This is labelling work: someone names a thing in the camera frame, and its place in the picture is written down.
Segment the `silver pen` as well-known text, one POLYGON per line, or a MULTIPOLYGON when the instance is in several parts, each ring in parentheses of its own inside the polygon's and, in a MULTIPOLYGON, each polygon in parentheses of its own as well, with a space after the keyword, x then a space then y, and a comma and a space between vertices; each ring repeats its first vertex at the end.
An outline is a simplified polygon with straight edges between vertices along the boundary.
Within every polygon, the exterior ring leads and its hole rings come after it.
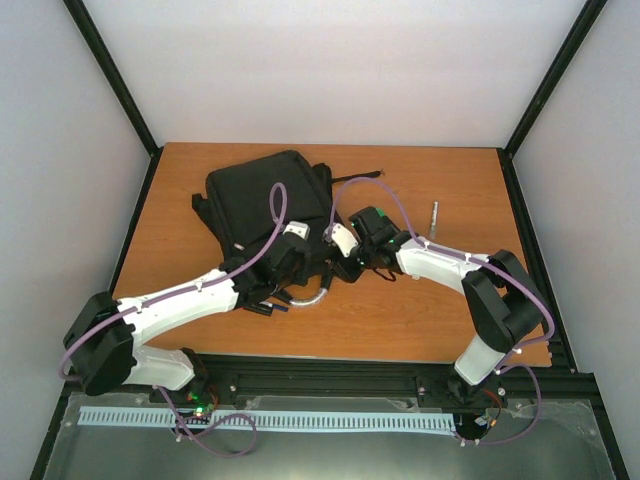
POLYGON ((438 213, 439 213, 439 202, 433 202, 432 214, 431 214, 431 222, 429 228, 429 239, 435 240, 437 234, 437 221, 438 221, 438 213))

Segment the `black student bag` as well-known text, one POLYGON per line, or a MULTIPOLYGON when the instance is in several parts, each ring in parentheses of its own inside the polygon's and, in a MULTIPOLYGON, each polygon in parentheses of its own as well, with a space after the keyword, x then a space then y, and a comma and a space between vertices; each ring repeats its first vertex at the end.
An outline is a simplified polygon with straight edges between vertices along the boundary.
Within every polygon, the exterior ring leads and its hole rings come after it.
POLYGON ((338 279, 334 262, 340 257, 325 238, 331 220, 342 222, 332 209, 336 182, 328 165, 312 165, 299 152, 285 150, 210 172, 204 193, 193 194, 191 205, 218 240, 222 264, 234 257, 254 258, 291 221, 308 224, 307 283, 320 277, 328 289, 338 279))

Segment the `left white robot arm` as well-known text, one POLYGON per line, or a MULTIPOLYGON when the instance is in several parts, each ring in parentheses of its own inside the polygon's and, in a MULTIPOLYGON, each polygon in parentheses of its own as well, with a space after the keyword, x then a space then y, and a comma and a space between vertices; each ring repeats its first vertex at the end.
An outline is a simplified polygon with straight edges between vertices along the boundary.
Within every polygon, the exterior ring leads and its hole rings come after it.
POLYGON ((208 378, 183 349, 149 341, 202 317, 258 305, 306 273, 310 248, 301 230, 287 229, 258 254, 234 257, 201 277, 139 297, 91 296, 63 339, 63 365, 89 396, 125 384, 159 385, 186 402, 201 400, 208 378))

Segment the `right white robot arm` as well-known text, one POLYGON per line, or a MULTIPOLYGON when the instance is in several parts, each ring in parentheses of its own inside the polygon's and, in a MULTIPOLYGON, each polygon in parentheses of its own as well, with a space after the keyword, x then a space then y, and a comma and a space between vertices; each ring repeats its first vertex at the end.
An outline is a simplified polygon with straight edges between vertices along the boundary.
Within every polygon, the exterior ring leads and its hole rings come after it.
POLYGON ((346 227, 331 220, 325 238, 338 248, 351 277, 366 269, 385 270, 389 281, 407 275, 464 296, 475 334, 445 381, 455 403, 469 403, 486 380, 505 370, 509 358, 533 344, 525 338, 538 325, 547 325, 548 336, 555 333, 546 302, 513 253, 480 255, 445 247, 411 228, 399 229, 374 207, 360 210, 349 222, 346 227))

